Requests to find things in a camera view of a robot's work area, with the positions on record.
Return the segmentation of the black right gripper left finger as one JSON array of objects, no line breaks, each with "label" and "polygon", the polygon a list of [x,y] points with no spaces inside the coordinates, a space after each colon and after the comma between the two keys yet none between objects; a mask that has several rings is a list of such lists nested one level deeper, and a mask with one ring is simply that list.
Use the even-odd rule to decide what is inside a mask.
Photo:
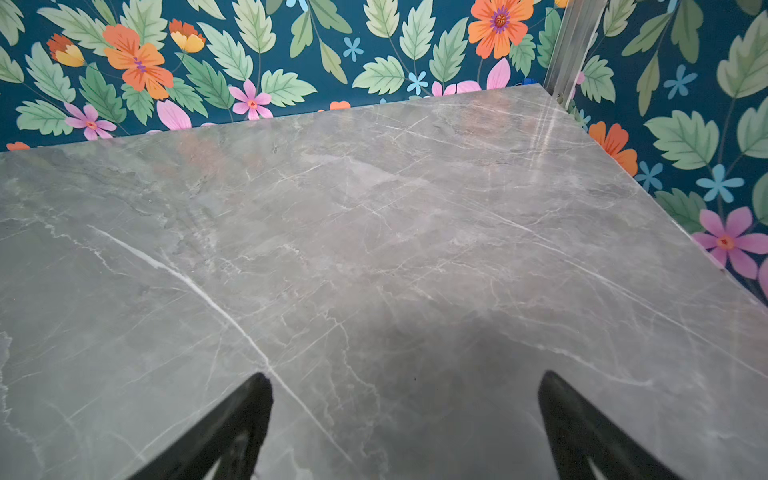
[{"label": "black right gripper left finger", "polygon": [[252,478],[273,402],[270,380],[262,373],[250,376],[132,478]]}]

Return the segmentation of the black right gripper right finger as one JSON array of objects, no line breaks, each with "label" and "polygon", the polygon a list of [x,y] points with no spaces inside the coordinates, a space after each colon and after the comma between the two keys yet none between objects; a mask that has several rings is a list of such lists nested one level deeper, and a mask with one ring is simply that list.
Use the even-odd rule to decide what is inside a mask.
[{"label": "black right gripper right finger", "polygon": [[560,479],[677,479],[679,477],[556,372],[537,392]]}]

